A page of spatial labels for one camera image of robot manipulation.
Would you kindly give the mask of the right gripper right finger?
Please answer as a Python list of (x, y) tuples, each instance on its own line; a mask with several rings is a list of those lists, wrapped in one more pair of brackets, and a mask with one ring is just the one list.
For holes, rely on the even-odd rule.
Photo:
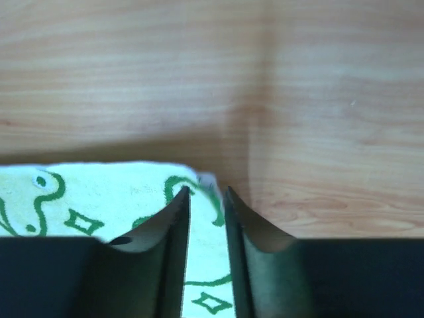
[(423, 316), (422, 239), (297, 238), (224, 206), (237, 317)]

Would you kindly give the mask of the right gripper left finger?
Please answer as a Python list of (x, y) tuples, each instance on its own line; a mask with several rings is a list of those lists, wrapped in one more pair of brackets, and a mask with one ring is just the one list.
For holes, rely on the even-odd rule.
[(92, 237), (1, 239), (2, 317), (179, 317), (188, 187), (137, 228)]

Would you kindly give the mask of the green patterned towel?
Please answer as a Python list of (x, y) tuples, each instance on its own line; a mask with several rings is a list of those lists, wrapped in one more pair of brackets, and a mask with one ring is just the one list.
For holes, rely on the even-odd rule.
[(223, 198), (213, 174), (171, 163), (1, 167), (3, 236), (115, 239), (190, 192), (184, 317), (234, 317)]

